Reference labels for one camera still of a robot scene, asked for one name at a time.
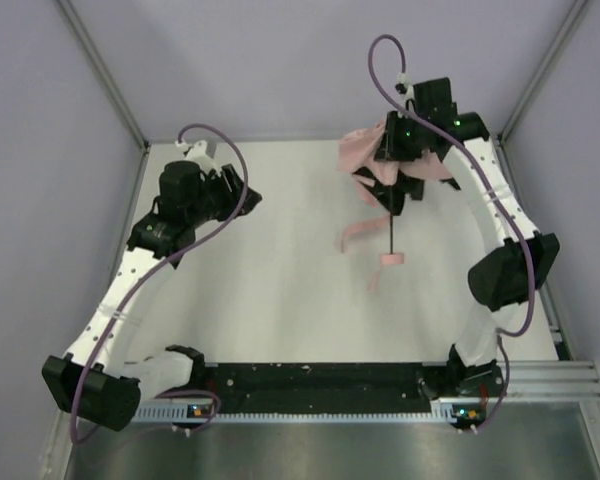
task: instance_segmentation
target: metal floor plate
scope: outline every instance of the metal floor plate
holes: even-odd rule
[[[146,428],[99,432],[74,451],[66,480],[600,478],[577,404],[505,405],[479,436],[431,424],[218,424],[191,438],[169,428],[138,436]]]

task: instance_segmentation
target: pink fabric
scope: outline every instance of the pink fabric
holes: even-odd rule
[[[376,162],[373,155],[382,139],[384,133],[385,120],[382,120],[376,126],[355,130],[340,140],[340,151],[338,156],[338,170],[351,174],[356,180],[355,187],[360,198],[371,205],[377,207],[378,201],[369,191],[364,188],[365,185],[373,187],[376,180],[356,175],[359,168],[367,167],[377,181],[384,185],[394,185],[398,179],[398,171],[410,177],[421,180],[445,180],[452,178],[449,171],[442,165],[438,156],[434,153],[426,152],[422,158],[410,163],[400,162]],[[389,224],[389,215],[385,215],[373,220],[354,223],[345,228],[340,241],[340,250],[345,252],[349,237],[357,233],[375,230],[385,227]],[[369,290],[375,292],[380,281],[382,269],[390,265],[402,265],[404,263],[403,253],[385,253],[380,255],[380,269],[375,273]]]
[[[367,167],[383,185],[395,184],[398,170],[405,175],[421,180],[452,178],[435,153],[426,152],[422,158],[414,162],[376,162],[373,155],[382,139],[384,126],[385,120],[382,120],[374,127],[354,130],[342,137],[338,171],[353,174],[359,168]]]
[[[384,215],[379,218],[365,220],[358,223],[352,223],[344,229],[344,232],[342,232],[342,239],[340,240],[340,251],[342,253],[346,252],[349,237],[358,233],[367,232],[369,230],[377,230],[379,228],[384,228],[387,225],[389,225],[389,215]]]
[[[404,263],[404,253],[383,253],[380,255],[380,268],[373,275],[373,278],[369,282],[369,291],[375,292],[378,289],[378,283],[380,283],[380,274],[384,267],[391,265],[402,265]]]

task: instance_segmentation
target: white plastic bracket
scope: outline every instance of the white plastic bracket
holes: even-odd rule
[[[407,76],[407,74],[402,72],[398,74],[398,84],[404,85],[407,89],[407,92],[405,94],[400,95],[402,97],[402,104],[405,106],[405,108],[407,108],[407,102],[409,100],[415,100],[416,98],[415,92],[413,90],[413,85],[409,81],[409,77]],[[398,117],[402,118],[402,113],[398,112]]]
[[[185,142],[184,140],[182,142],[176,140],[175,144],[176,144],[176,148],[182,153],[188,152],[189,149],[191,148],[191,145],[189,143]]]
[[[143,362],[126,363],[121,376],[140,380],[140,403],[191,380],[193,361],[178,352],[164,351]]]
[[[485,254],[503,246],[507,238],[518,241],[511,226],[494,205],[491,192],[500,200],[524,238],[533,238],[538,228],[522,210],[502,175],[493,142],[478,138],[467,141],[465,146],[489,179],[491,191],[483,185],[469,159],[457,147],[451,147],[443,163],[469,201],[482,235]],[[517,308],[517,305],[508,305],[491,312],[474,301],[466,326],[455,343],[456,351],[466,366],[482,365],[496,358],[496,329],[506,329]]]
[[[131,287],[158,262],[159,260],[153,258],[153,253],[147,250],[136,248],[133,251],[124,252],[118,273],[98,310],[78,339],[65,352],[65,355],[72,355],[73,363],[78,365],[87,363],[109,320],[112,316],[117,316],[118,320],[96,357],[95,363],[103,366],[104,373],[120,376],[131,340],[140,326],[145,312],[153,302],[155,294],[173,275],[173,266],[165,265],[152,275],[140,287],[122,312],[117,312],[116,309]]]
[[[200,166],[200,169],[206,174],[209,174],[211,171],[215,170],[218,175],[220,175],[220,167],[213,159],[215,150],[215,143],[208,142],[206,140],[200,140],[193,144],[184,158],[185,160],[196,162]]]

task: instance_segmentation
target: wire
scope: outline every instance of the wire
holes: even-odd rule
[[[227,145],[229,145],[231,147],[231,149],[235,152],[236,156],[238,157],[238,160],[240,161],[240,165],[242,167],[242,174],[244,177],[244,183],[242,186],[242,191],[240,192],[240,198],[238,199],[238,204],[236,205],[236,208],[233,210],[233,212],[231,212],[231,215],[229,215],[229,217],[224,222],[222,222],[211,233],[208,233],[207,235],[203,236],[202,238],[196,240],[191,245],[189,245],[181,250],[178,250],[174,254],[169,255],[166,258],[163,258],[153,268],[151,268],[146,274],[144,274],[142,277],[140,277],[138,279],[138,281],[135,283],[135,285],[133,285],[133,287],[131,287],[131,289],[123,297],[122,301],[120,302],[120,305],[118,305],[118,308],[116,309],[117,312],[122,312],[124,310],[126,305],[133,298],[133,296],[140,289],[140,287],[142,287],[142,285],[144,285],[146,283],[146,281],[149,280],[149,278],[151,278],[158,270],[160,270],[165,265],[167,265],[173,261],[179,260],[187,252],[190,252],[194,248],[197,248],[200,245],[211,240],[213,237],[218,235],[222,230],[227,228],[227,226],[238,216],[238,214],[240,213],[240,210],[242,210],[244,202],[247,198],[247,192],[248,192],[248,188],[249,188],[249,174],[247,171],[247,162],[245,162],[244,157],[242,156],[242,152],[240,152],[240,149],[238,148],[238,146],[229,137],[227,137],[224,133],[222,133],[217,128],[212,127],[211,125],[206,125],[204,123],[192,123],[192,124],[186,125],[178,133],[178,141],[182,142],[183,135],[186,132],[188,132],[189,130],[194,129],[194,128],[201,128],[203,130],[207,130],[211,133],[214,133],[215,135],[220,137],[222,140],[224,140],[227,143]],[[82,438],[78,437],[78,409],[80,406],[80,398],[82,397],[82,391],[84,389],[84,382],[85,382],[85,379],[87,378],[87,374],[89,373],[89,370],[91,369],[91,367],[93,366],[93,363],[95,362],[96,358],[98,357],[100,350],[102,350],[102,347],[103,347],[107,337],[113,330],[113,326],[115,325],[116,321],[117,321],[117,316],[113,315],[111,317],[111,319],[109,320],[109,323],[107,323],[107,326],[105,327],[104,331],[100,335],[99,340],[96,342],[95,346],[93,347],[93,351],[89,355],[87,362],[85,363],[84,367],[82,368],[82,371],[80,372],[80,377],[78,378],[78,383],[76,385],[76,390],[75,390],[75,393],[73,396],[73,401],[71,402],[71,418],[69,421],[69,437],[71,438],[71,443],[73,443],[74,445],[83,444],[84,442],[89,440],[93,436],[93,434],[98,430],[98,425],[95,425],[89,432],[87,432],[87,434],[84,437],[82,437]]]
[[[531,320],[533,319],[533,310],[535,307],[535,290],[536,290],[535,272],[534,272],[534,268],[533,268],[533,257],[531,256],[531,250],[529,249],[529,245],[527,245],[527,241],[524,238],[523,233],[520,231],[515,220],[511,217],[509,212],[507,212],[506,208],[504,207],[504,205],[502,204],[502,202],[500,201],[500,199],[498,198],[496,193],[493,191],[493,186],[491,185],[491,182],[489,182],[489,179],[487,178],[486,174],[484,173],[484,170],[482,170],[482,167],[480,166],[480,162],[478,162],[478,160],[471,154],[471,152],[464,146],[464,144],[462,142],[453,138],[451,135],[449,135],[447,132],[445,132],[441,128],[437,127],[433,123],[425,120],[424,118],[421,118],[415,112],[410,112],[409,110],[407,110],[405,107],[403,107],[398,102],[396,102],[393,98],[391,98],[391,95],[389,95],[389,93],[382,87],[382,85],[380,84],[380,81],[378,80],[378,77],[376,75],[375,69],[373,67],[373,53],[374,53],[375,48],[378,45],[378,43],[380,43],[382,40],[389,40],[389,41],[393,42],[393,44],[398,48],[398,52],[400,54],[400,61],[402,64],[402,73],[406,73],[405,53],[404,53],[404,48],[402,47],[402,44],[393,35],[383,34],[383,35],[380,35],[379,37],[377,37],[373,42],[371,42],[371,46],[369,47],[369,53],[367,55],[367,67],[369,69],[369,75],[371,76],[371,80],[373,81],[373,84],[380,92],[380,95],[382,95],[385,98],[385,100],[387,102],[389,102],[389,104],[391,104],[391,106],[393,106],[398,112],[400,112],[402,115],[404,115],[408,118],[411,118],[412,120],[414,120],[415,122],[424,126],[425,128],[428,128],[432,132],[438,134],[440,137],[444,138],[449,143],[451,143],[451,145],[457,147],[458,150],[460,150],[467,157],[467,159],[469,160],[469,163],[471,163],[471,166],[474,168],[474,170],[478,174],[480,181],[482,182],[485,189],[489,193],[489,197],[493,201],[493,204],[498,209],[498,211],[500,212],[502,217],[505,219],[505,221],[510,225],[511,230],[513,230],[513,233],[517,237],[517,239],[520,243],[520,248],[522,249],[522,254],[524,256],[524,261],[525,261],[525,265],[527,268],[527,287],[528,287],[527,314],[526,314],[525,320],[522,324],[522,327],[520,327],[520,329],[518,331],[511,332],[511,331],[505,330],[503,328],[496,328],[496,337],[497,337],[496,341],[497,341],[498,348],[502,352],[502,357],[504,358],[506,379],[504,380],[502,393],[499,395],[498,400],[496,401],[496,403],[493,407],[493,410],[491,411],[491,414],[480,425],[480,427],[478,428],[478,430],[479,430],[481,428],[484,428],[486,425],[488,425],[491,422],[491,419],[493,418],[494,414],[500,409],[500,405],[502,404],[502,401],[503,401],[504,397],[506,396],[507,388],[509,386],[509,376],[510,376],[509,373],[511,370],[511,365],[509,362],[509,357],[504,350],[504,346],[502,345],[502,335],[505,335],[507,337],[518,338],[518,337],[521,337],[522,335],[524,335],[527,332],[527,330],[529,330],[529,327],[531,326]]]

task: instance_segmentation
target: white floor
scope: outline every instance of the white floor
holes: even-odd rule
[[[388,250],[388,231],[339,252],[345,226],[382,212],[335,171],[337,142],[240,148],[250,185],[264,200],[185,257],[134,339],[131,358],[180,344],[217,362],[446,360],[473,303],[467,270],[484,256],[462,193],[428,182],[423,202],[408,201],[396,220],[405,265],[386,270],[372,294],[367,283]],[[152,147],[134,221],[151,208],[164,165],[180,158],[172,145]],[[225,145],[216,159],[239,170]],[[530,331],[505,345],[512,360],[557,359],[539,299]]]

